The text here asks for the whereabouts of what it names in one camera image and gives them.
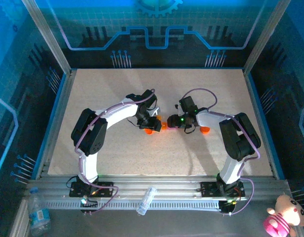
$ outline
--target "vertical metal post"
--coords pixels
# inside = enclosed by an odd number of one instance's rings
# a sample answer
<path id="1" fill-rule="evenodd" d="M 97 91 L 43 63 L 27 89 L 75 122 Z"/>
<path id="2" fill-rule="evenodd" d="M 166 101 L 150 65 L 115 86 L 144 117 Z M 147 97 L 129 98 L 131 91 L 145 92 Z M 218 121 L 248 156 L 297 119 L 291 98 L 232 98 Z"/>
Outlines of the vertical metal post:
<path id="1" fill-rule="evenodd" d="M 262 50 L 264 49 L 266 43 L 268 42 L 270 36 L 275 30 L 278 22 L 280 21 L 282 15 L 284 14 L 286 8 L 288 7 L 291 0 L 279 0 L 274 11 L 270 15 L 259 39 L 257 40 L 250 56 L 248 57 L 244 65 L 244 75 L 247 76 L 252 70 L 254 64 L 256 63 L 258 57 L 260 56 Z"/>
<path id="2" fill-rule="evenodd" d="M 70 75 L 71 67 L 64 56 L 57 40 L 55 39 L 47 21 L 45 20 L 42 12 L 40 11 L 37 3 L 35 0 L 22 0 L 23 4 L 25 5 L 26 9 L 28 10 L 29 14 L 31 15 L 34 23 L 38 27 L 42 37 L 46 41 L 47 45 L 49 46 L 51 52 L 53 53 L 54 57 L 58 61 L 61 69 L 66 75 Z"/>

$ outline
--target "plastic bottle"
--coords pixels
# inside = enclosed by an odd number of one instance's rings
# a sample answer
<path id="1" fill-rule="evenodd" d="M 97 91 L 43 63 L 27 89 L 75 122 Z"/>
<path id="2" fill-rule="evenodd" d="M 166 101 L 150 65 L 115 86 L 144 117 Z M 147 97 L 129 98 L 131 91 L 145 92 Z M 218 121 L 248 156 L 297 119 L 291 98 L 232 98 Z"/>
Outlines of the plastic bottle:
<path id="1" fill-rule="evenodd" d="M 45 207 L 45 201 L 38 188 L 30 189 L 28 200 L 28 214 L 30 220 L 30 230 L 33 237 L 38 237 L 50 230 L 49 211 Z"/>
<path id="2" fill-rule="evenodd" d="M 151 202 L 153 201 L 153 198 L 157 192 L 157 189 L 155 187 L 149 187 L 144 194 L 143 199 L 139 203 L 137 207 L 137 212 L 139 215 L 145 215 L 148 208 L 150 207 Z"/>

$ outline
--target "blue frame edge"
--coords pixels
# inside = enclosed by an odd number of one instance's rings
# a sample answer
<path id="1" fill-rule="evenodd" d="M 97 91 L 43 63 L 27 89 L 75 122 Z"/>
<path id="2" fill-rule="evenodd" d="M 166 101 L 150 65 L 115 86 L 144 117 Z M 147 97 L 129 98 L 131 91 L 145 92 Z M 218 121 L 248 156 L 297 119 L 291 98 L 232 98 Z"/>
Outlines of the blue frame edge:
<path id="1" fill-rule="evenodd" d="M 251 84 L 251 87 L 252 87 L 254 97 L 256 98 L 256 104 L 257 104 L 258 110 L 260 112 L 260 116 L 261 116 L 262 123 L 263 123 L 262 125 L 265 129 L 266 137 L 268 139 L 268 143 L 269 143 L 269 146 L 270 146 L 270 151 L 272 153 L 272 157 L 273 157 L 274 164 L 275 164 L 275 169 L 277 170 L 279 179 L 285 179 L 285 175 L 284 175 L 284 172 L 283 172 L 283 170 L 281 168 L 281 165 L 280 165 L 279 157 L 278 157 L 277 151 L 275 149 L 274 142 L 273 142 L 271 134 L 270 134 L 270 130 L 269 130 L 269 127 L 268 127 L 268 124 L 267 124 L 267 121 L 266 121 L 266 117 L 263 113 L 262 104 L 257 99 L 257 98 L 259 98 L 259 96 L 258 96 L 258 93 L 257 93 L 257 90 L 256 90 L 256 87 L 255 87 L 255 84 L 254 84 L 251 73 L 249 73 L 248 78 L 249 78 L 249 81 L 250 81 L 250 84 Z"/>
<path id="2" fill-rule="evenodd" d="M 59 103 L 59 100 L 60 100 L 60 96 L 61 96 L 61 93 L 62 93 L 62 89 L 63 89 L 65 79 L 66 79 L 66 74 L 63 73 L 61 83 L 60 83 L 60 86 L 59 86 L 59 89 L 58 89 L 58 93 L 57 93 L 57 96 L 55 97 L 55 100 L 54 100 L 54 104 L 53 104 L 53 108 L 52 108 L 52 111 L 51 111 L 48 126 L 47 126 L 47 129 L 45 131 L 45 134 L 44 134 L 44 137 L 43 137 L 43 140 L 42 140 L 42 144 L 40 146 L 40 150 L 39 150 L 39 153 L 38 153 L 38 156 L 37 156 L 36 164 L 35 164 L 31 179 L 36 179 L 35 177 L 37 176 L 37 172 L 39 170 L 42 154 L 43 154 L 43 151 L 45 149 L 45 145 L 47 143 L 47 138 L 48 138 L 50 130 L 51 130 L 51 125 L 52 125 L 52 122 L 53 122 L 53 119 L 54 119 L 54 116 L 55 116 L 55 111 L 58 107 L 58 103 Z"/>

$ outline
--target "enclosure floor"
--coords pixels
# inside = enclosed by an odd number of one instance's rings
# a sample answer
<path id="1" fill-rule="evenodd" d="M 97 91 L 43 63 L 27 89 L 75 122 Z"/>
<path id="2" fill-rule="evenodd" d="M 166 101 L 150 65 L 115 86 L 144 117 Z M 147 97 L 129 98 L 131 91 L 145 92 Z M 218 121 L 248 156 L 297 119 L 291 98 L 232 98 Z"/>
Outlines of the enclosure floor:
<path id="1" fill-rule="evenodd" d="M 261 137 L 242 70 L 79 69 L 48 174 L 78 173 L 71 132 L 84 109 L 104 109 L 128 94 L 142 94 L 155 88 L 162 121 L 166 121 L 177 113 L 174 105 L 178 100 L 197 87 L 216 93 L 218 103 L 213 111 L 246 113 Z M 205 91 L 192 92 L 191 96 L 199 108 L 214 103 L 213 96 Z M 261 159 L 246 163 L 244 175 L 272 175 L 263 141 L 259 150 Z M 222 137 L 214 130 L 207 135 L 202 135 L 198 128 L 188 135 L 177 129 L 148 136 L 124 119 L 108 129 L 98 154 L 97 171 L 99 174 L 217 175 L 226 157 Z"/>

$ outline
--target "white robotic arm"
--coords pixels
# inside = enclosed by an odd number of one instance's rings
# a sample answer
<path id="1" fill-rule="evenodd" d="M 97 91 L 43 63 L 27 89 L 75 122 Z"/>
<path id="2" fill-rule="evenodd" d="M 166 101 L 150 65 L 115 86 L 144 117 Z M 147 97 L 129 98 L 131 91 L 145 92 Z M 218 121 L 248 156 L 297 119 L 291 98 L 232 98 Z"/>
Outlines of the white robotic arm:
<path id="1" fill-rule="evenodd" d="M 178 114 L 170 116 L 167 120 L 169 127 L 183 128 L 187 134 L 191 132 L 186 132 L 186 129 L 193 126 L 209 127 L 222 135 L 228 156 L 218 178 L 224 185 L 236 183 L 240 178 L 245 158 L 255 152 L 240 127 L 245 130 L 256 148 L 261 145 L 261 141 L 246 114 L 239 113 L 230 116 L 209 111 L 207 108 L 199 109 L 190 96 L 181 99 L 176 108 Z"/>
<path id="2" fill-rule="evenodd" d="M 135 104 L 136 101 L 147 98 L 151 95 L 151 93 L 151 91 L 147 90 L 141 96 L 133 94 L 128 95 L 125 99 L 118 103 L 120 106 L 116 106 L 108 111 L 92 111 L 90 109 L 86 109 L 82 112 L 71 134 L 75 145 L 90 122 L 98 115 L 103 114 L 100 116 L 98 125 L 96 126 L 95 124 L 93 130 L 89 132 L 89 136 L 84 138 L 86 141 L 81 143 L 81 146 L 79 147 L 79 151 L 82 154 L 80 156 L 82 173 L 90 183 L 94 182 L 98 177 L 96 169 L 97 153 L 104 143 L 106 130 L 112 125 L 128 117 L 136 116 L 138 119 L 137 124 L 140 129 L 149 128 L 160 131 L 161 122 L 155 117 L 159 113 L 159 107 L 155 105 L 154 108 L 149 108 L 154 102 L 156 102 L 156 96 L 153 95 L 151 99 L 145 101 L 144 103 Z M 81 174 L 78 176 L 83 182 L 86 183 Z"/>

